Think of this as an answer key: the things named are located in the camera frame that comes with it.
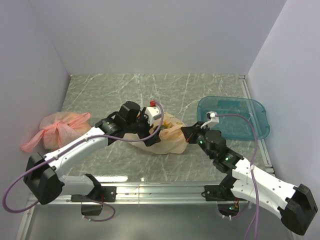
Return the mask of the orange plastic bag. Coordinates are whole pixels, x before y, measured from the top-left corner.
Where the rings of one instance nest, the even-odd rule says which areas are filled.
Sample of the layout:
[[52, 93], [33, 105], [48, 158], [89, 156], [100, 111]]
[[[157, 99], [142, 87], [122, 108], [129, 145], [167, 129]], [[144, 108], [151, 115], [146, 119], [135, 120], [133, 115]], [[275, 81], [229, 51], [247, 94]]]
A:
[[187, 147], [187, 142], [181, 131], [181, 127], [185, 127], [185, 124], [180, 119], [166, 112], [164, 113], [163, 122], [164, 121], [172, 122], [174, 127], [159, 131], [159, 143], [152, 146], [146, 146], [143, 141], [129, 142], [129, 144], [143, 151], [157, 155], [169, 153], [182, 154]]

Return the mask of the green netted melon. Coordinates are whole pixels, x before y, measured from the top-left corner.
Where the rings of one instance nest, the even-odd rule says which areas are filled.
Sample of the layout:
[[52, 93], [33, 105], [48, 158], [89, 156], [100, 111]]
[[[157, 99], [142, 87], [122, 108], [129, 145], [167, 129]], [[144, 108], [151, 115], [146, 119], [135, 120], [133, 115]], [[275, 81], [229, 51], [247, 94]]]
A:
[[162, 131], [162, 130], [165, 130], [165, 129], [170, 129], [170, 128], [172, 128], [172, 127], [174, 127], [174, 124], [173, 124], [172, 122], [170, 122], [170, 121], [164, 121], [164, 122], [162, 123], [162, 125], [161, 125], [160, 130]]

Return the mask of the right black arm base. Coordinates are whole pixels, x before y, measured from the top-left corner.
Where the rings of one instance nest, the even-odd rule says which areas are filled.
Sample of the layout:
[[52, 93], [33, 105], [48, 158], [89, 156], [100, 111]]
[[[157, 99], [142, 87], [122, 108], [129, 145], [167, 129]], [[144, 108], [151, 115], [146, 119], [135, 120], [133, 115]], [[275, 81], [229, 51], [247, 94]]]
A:
[[230, 189], [221, 185], [205, 185], [201, 196], [206, 202], [216, 202], [218, 212], [223, 218], [237, 218], [251, 207], [248, 201], [241, 206], [241, 202], [245, 200], [235, 197]]

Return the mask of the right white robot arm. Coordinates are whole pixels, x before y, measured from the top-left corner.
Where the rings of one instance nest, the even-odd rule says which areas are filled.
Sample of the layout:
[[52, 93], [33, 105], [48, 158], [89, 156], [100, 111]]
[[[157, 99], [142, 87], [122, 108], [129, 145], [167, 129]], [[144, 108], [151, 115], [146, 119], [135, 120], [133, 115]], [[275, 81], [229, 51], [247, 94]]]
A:
[[318, 212], [311, 190], [304, 184], [295, 186], [282, 181], [250, 163], [248, 159], [227, 147], [219, 130], [210, 130], [202, 122], [181, 128], [189, 144], [197, 144], [212, 160], [214, 167], [226, 177], [216, 193], [204, 188], [207, 201], [237, 198], [258, 204], [276, 215], [291, 232], [303, 236]]

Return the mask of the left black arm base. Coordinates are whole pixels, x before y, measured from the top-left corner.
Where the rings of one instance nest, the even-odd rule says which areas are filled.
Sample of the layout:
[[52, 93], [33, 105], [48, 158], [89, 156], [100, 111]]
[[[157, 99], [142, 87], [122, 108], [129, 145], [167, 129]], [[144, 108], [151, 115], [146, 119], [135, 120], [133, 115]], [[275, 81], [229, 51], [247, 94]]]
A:
[[102, 186], [99, 190], [93, 190], [86, 196], [74, 194], [71, 196], [72, 203], [81, 203], [81, 214], [86, 217], [97, 217], [102, 213], [103, 205], [101, 203], [92, 202], [91, 204], [84, 204], [88, 201], [96, 201], [102, 203], [113, 203], [116, 200], [117, 187], [116, 186]]

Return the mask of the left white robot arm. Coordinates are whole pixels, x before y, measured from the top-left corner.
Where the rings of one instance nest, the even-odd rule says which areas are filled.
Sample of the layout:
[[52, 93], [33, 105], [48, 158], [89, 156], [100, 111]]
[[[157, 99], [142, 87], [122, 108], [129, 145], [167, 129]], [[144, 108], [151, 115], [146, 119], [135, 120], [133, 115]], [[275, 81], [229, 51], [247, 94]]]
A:
[[126, 134], [136, 134], [137, 140], [147, 147], [159, 143], [161, 125], [156, 121], [163, 120], [164, 111], [158, 102], [141, 107], [127, 101], [119, 111], [101, 119], [87, 133], [66, 146], [46, 155], [32, 155], [23, 181], [42, 205], [64, 195], [78, 195], [100, 201], [103, 188], [92, 174], [67, 176], [66, 172], [95, 151], [115, 141], [125, 142]]

